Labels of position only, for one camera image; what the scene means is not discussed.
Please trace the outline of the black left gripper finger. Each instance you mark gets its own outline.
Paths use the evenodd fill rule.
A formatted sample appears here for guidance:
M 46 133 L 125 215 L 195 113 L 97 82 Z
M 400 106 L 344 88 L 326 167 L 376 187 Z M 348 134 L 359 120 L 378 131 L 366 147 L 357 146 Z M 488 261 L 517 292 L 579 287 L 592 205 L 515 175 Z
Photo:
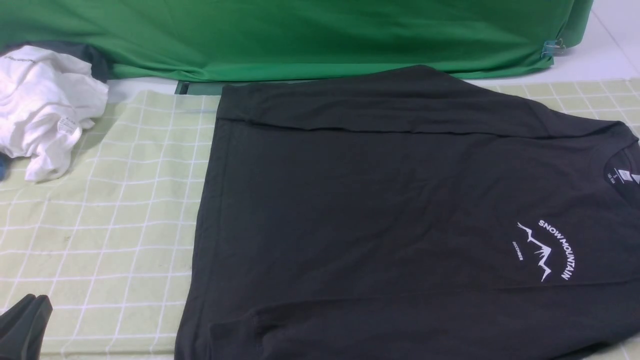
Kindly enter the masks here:
M 0 317 L 0 358 L 38 360 L 53 306 L 46 295 L 27 294 Z

